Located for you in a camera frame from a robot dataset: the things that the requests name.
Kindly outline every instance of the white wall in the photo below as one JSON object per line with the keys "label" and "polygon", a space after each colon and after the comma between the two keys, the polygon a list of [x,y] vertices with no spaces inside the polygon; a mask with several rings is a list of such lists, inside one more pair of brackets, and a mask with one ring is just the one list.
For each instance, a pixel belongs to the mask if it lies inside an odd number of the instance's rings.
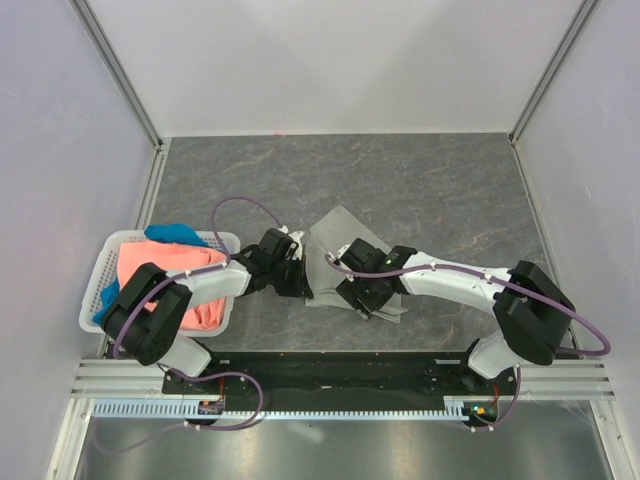
{"label": "white wall", "polygon": [[579,0],[91,0],[166,136],[506,132]]}
{"label": "white wall", "polygon": [[0,2],[0,478],[44,478],[104,238],[130,227],[152,149],[66,0]]}
{"label": "white wall", "polygon": [[521,143],[563,286],[611,339],[640,452],[640,4],[600,2]]}

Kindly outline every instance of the blue cloth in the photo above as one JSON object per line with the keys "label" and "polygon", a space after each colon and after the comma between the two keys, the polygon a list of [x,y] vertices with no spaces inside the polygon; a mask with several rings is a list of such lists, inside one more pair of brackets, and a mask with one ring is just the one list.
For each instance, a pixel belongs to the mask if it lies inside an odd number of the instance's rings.
{"label": "blue cloth", "polygon": [[192,247],[208,247],[191,227],[182,223],[174,223],[173,225],[149,225],[144,234],[149,240],[160,243],[180,243],[182,245],[191,245]]}
{"label": "blue cloth", "polygon": [[113,281],[111,285],[105,287],[100,292],[100,299],[102,300],[102,310],[96,313],[93,316],[93,323],[97,323],[98,325],[102,324],[102,317],[104,317],[107,308],[111,306],[111,304],[115,301],[116,297],[120,293],[120,284],[118,283],[118,278]]}
{"label": "blue cloth", "polygon": [[[149,225],[145,231],[145,236],[149,240],[159,243],[179,243],[181,245],[190,245],[192,247],[209,247],[209,245],[202,240],[196,231],[182,223],[174,223],[172,225]],[[93,322],[98,325],[102,324],[102,317],[105,312],[115,301],[116,297],[120,293],[120,284],[118,279],[105,287],[100,292],[100,299],[102,300],[102,310],[93,316]]]}

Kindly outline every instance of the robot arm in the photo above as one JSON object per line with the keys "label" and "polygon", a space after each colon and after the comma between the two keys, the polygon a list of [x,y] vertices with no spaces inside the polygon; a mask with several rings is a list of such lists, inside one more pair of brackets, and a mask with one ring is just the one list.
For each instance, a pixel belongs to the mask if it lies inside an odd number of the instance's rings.
{"label": "robot arm", "polygon": [[[347,274],[338,293],[365,316],[381,308],[395,293],[441,297],[493,315],[500,330],[474,342],[466,359],[466,366],[485,379],[495,378],[523,360],[550,365],[571,323],[568,315],[502,284],[525,287],[575,311],[551,279],[538,266],[525,261],[514,269],[472,267],[401,246],[387,255],[356,239],[338,252],[333,263]],[[396,271],[405,273],[378,276]],[[355,272],[371,275],[364,278]]]}
{"label": "robot arm", "polygon": [[[238,297],[272,285],[281,296],[311,296],[306,283],[301,234],[270,229],[258,245],[231,256],[224,269],[207,266],[189,272],[165,272],[142,265],[105,312],[101,328],[141,365],[158,363],[197,377],[211,362],[211,352],[179,334],[187,310],[225,297]],[[161,282],[167,285],[152,299],[155,308],[143,308],[124,326],[145,295]]]}

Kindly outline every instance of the gray towel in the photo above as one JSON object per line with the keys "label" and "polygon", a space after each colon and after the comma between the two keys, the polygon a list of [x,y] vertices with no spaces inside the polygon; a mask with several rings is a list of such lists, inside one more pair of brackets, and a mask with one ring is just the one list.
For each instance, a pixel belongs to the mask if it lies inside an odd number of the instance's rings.
{"label": "gray towel", "polygon": [[[336,254],[338,249],[358,237],[385,253],[389,253],[389,246],[342,206],[331,210],[309,229],[308,234],[305,245],[307,280],[314,298],[307,299],[305,305],[307,307],[333,306],[353,310],[351,305],[336,292],[336,287],[345,279],[345,276],[327,265],[324,255],[327,252]],[[406,311],[402,308],[401,296],[396,294],[374,315],[400,323],[400,315]]]}

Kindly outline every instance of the plastic basket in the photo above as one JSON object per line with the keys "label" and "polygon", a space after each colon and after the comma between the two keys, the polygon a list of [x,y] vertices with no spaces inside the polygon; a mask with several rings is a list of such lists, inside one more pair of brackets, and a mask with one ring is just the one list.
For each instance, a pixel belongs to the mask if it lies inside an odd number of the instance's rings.
{"label": "plastic basket", "polygon": [[[216,241],[213,232],[196,232],[202,240],[204,240],[211,248],[219,249],[220,245]],[[220,238],[230,253],[238,253],[240,251],[240,240],[233,233],[220,232]],[[96,265],[93,267],[93,273],[89,280],[89,285],[82,299],[82,308],[80,310],[79,323],[85,332],[103,333],[100,325],[94,323],[93,316],[102,310],[102,300],[100,292],[111,285],[116,279],[116,266],[118,264],[118,253],[120,245],[126,242],[143,242],[147,240],[142,230],[123,230],[116,232],[107,238],[104,247],[98,255]],[[215,337],[220,335],[229,324],[229,315],[233,309],[233,298],[227,298],[224,315],[220,326],[215,330],[180,330],[182,335],[187,337]]]}

